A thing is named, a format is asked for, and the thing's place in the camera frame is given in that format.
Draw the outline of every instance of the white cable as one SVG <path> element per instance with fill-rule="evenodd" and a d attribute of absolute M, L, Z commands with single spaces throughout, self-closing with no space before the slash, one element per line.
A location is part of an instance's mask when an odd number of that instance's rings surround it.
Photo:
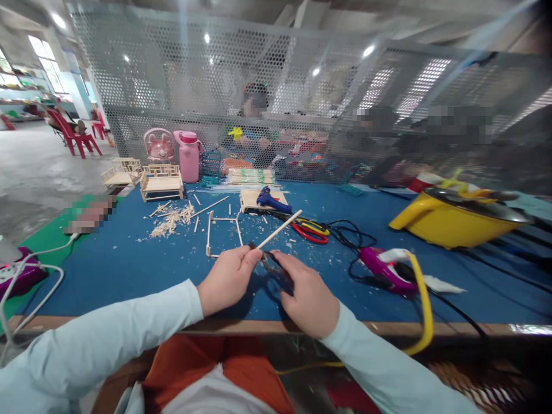
<path fill-rule="evenodd" d="M 6 355 L 6 350 L 9 346 L 16 346 L 15 344 L 15 341 L 14 341 L 14 336 L 17 332 L 19 332 L 23 326 L 25 326 L 31 319 L 32 317 L 34 317 L 36 315 L 36 313 L 40 310 L 40 308 L 46 303 L 46 301 L 50 298 L 51 295 L 53 295 L 54 291 L 58 288 L 59 284 L 61 283 L 62 279 L 63 279 L 63 275 L 64 275 L 64 272 L 63 270 L 60 268 L 60 267 L 57 267 L 57 266 L 53 266 L 51 264 L 41 264 L 41 263 L 30 263 L 30 264 L 26 264 L 27 261 L 34 257 L 34 256 L 37 256 L 37 255 L 40 255 L 40 254 L 46 254 L 46 253 L 50 253 L 50 252 L 53 252 L 53 251 L 57 251 L 57 250 L 61 250 L 63 248 L 66 248 L 67 246 L 69 246 L 77 237 L 79 236 L 79 234 L 73 234 L 71 235 L 71 237 L 69 238 L 69 241 L 67 242 L 67 244 L 61 246 L 61 247 L 56 247 L 56 248 L 53 248 L 53 249 L 50 249 L 50 250 L 45 250 L 45 251 L 42 251 L 42 252 L 36 252 L 36 253 L 32 253 L 30 255 L 28 255 L 25 259 L 23 259 L 22 261 L 19 262 L 19 266 L 17 267 L 17 271 L 15 272 L 15 274 L 13 275 L 13 277 L 11 278 L 11 283 L 10 285 L 8 286 L 6 292 L 4 293 L 3 297 L 2 297 L 2 300 L 0 301 L 0 322 L 2 324 L 2 329 L 4 330 L 4 333 L 6 334 L 6 347 L 4 348 L 4 351 L 2 353 L 2 356 L 0 356 L 0 367 L 3 366 L 3 359 Z M 22 270 L 24 267 L 26 266 L 32 266 L 32 267 L 47 267 L 47 268 L 50 268 L 50 269 L 55 269 L 57 271 L 59 271 L 60 273 L 60 277 L 57 281 L 57 283 L 54 285 L 54 287 L 52 288 L 52 290 L 50 290 L 50 292 L 46 295 L 46 297 L 42 300 L 41 303 L 39 303 L 39 305 L 36 307 L 35 310 L 33 310 L 33 312 L 27 317 L 25 318 L 25 320 L 19 324 L 19 326 L 14 330 L 14 332 L 12 333 L 9 329 L 9 326 L 7 324 L 7 318 L 6 318 L 6 314 L 4 312 L 4 306 L 6 304 L 6 301 L 8 299 L 8 297 L 10 296 L 10 293 L 12 292 L 13 290 L 13 287 L 15 286 L 16 284 L 16 281 L 17 281 L 17 278 L 20 276 Z"/>

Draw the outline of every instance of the blue glue gun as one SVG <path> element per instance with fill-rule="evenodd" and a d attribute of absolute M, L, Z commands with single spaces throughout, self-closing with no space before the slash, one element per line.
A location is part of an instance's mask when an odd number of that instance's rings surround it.
<path fill-rule="evenodd" d="M 292 213 L 291 206 L 284 203 L 280 203 L 278 200 L 276 200 L 273 196 L 270 195 L 270 188 L 268 186 L 263 188 L 259 196 L 257 197 L 257 205 L 263 206 L 263 207 L 265 205 L 269 205 L 276 211 L 279 211 L 284 214 Z"/>

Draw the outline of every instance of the pliers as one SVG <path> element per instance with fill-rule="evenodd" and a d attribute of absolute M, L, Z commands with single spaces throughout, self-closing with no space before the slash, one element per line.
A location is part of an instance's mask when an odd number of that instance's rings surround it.
<path fill-rule="evenodd" d="M 249 242 L 248 246 L 251 250 L 257 247 L 256 244 L 252 241 Z M 263 255 L 260 261 L 266 269 L 266 273 L 268 273 L 268 276 L 276 280 L 280 289 L 285 291 L 290 296 L 293 296 L 293 289 L 295 289 L 295 284 L 293 283 L 293 280 L 288 271 L 282 267 L 280 262 L 276 260 L 271 252 L 265 250 L 261 250 L 261 252 L 263 253 Z"/>
<path fill-rule="evenodd" d="M 286 221 L 289 215 L 267 210 L 267 214 L 272 214 L 274 217 L 282 221 Z M 304 239 L 315 244 L 328 244 L 329 230 L 304 217 L 298 217 L 291 223 L 292 228 Z"/>

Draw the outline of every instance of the pink thermos bottle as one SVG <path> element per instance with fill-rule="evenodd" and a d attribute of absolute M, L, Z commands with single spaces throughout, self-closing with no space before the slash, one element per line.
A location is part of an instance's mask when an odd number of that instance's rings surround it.
<path fill-rule="evenodd" d="M 200 179 L 200 153 L 203 145 L 197 134 L 189 131 L 174 131 L 174 140 L 180 145 L 180 175 L 185 183 L 194 183 Z"/>

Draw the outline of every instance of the person's left hand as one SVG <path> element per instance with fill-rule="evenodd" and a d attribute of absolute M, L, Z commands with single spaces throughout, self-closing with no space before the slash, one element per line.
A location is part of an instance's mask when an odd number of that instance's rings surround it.
<path fill-rule="evenodd" d="M 223 251 L 203 282 L 197 287 L 203 316 L 208 317 L 235 305 L 246 293 L 251 272 L 262 257 L 249 246 Z"/>

